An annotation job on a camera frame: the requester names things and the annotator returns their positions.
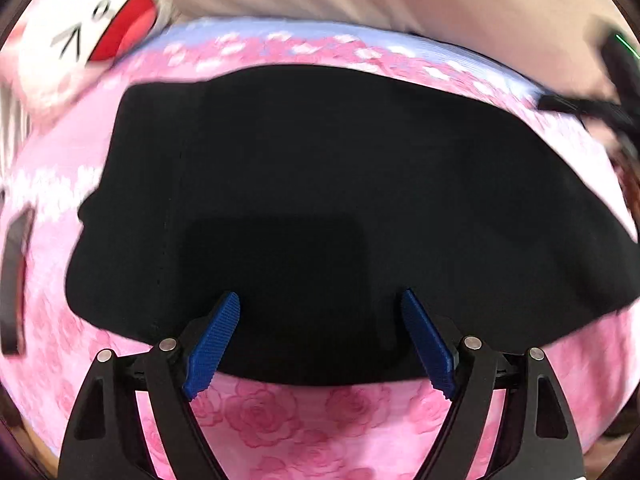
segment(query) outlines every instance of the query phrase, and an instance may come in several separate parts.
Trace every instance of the red open mouth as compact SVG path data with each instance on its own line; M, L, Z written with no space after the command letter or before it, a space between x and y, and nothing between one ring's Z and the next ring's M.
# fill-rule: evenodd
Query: red open mouth
M127 0L104 31L89 61L106 61L126 52L146 37L157 18L153 0Z

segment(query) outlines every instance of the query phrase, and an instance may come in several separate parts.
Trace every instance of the pink bedsheet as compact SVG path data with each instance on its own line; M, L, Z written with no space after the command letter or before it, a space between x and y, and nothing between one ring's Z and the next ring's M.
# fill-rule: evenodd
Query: pink bedsheet
M265 44L270 47L265 55ZM549 143L635 237L604 150L574 120L532 111L492 78L460 63L431 62L356 36L320 40L274 30L267 38L228 34L197 47L179 42L145 50L118 65L51 131L28 139L7 181L0 218L27 203L37 216L26 280L26 354L0 356L0 380L36 433L60 452L84 375L102 348L119 355L147 346L98 330L68 309L66 265L81 224L78 205L98 184L122 93L143 80L201 80L266 62L345 66L490 102L516 114ZM640 314L632 306L546 348L588 448L640 379ZM147 443L161 478L172 478L148 399L140 394ZM496 393L469 478L486 468L500 417ZM192 408L231 480L411 480L444 420L448 402L428 380L342 388L262 384L217 374Z

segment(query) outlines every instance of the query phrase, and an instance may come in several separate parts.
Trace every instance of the plush toy face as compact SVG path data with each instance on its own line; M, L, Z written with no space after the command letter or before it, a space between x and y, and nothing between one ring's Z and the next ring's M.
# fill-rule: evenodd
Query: plush toy face
M143 40L157 18L154 0L41 0L21 50L49 70L106 61Z

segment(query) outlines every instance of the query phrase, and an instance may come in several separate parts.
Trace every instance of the metal screw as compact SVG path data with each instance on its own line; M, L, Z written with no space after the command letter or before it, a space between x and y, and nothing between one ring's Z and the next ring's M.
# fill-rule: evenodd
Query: metal screw
M468 335L465 337L465 346L467 348L471 348L472 350L479 350L482 346L482 341L480 341L474 335Z
M97 356L98 361L100 361L101 363L105 363L109 359L111 359L112 355L113 355L113 352L111 352L111 350L109 350L108 348L105 348L104 350L100 350Z
M529 355L531 356L532 359L535 359L536 361L542 361L542 359L545 358L545 353L540 348L536 348L536 347L533 347L532 349L529 350Z
M170 352L178 345L178 342L173 337L168 337L167 339L162 339L160 342L160 349L163 352Z

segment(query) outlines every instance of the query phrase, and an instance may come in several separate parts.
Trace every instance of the folded black clothing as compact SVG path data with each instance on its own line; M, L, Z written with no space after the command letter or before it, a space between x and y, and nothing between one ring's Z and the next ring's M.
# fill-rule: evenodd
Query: folded black clothing
M78 316L156 344L235 291L220 370L272 383L423 376L407 287L511 352L640 296L636 243L519 118L341 68L133 86L79 217Z

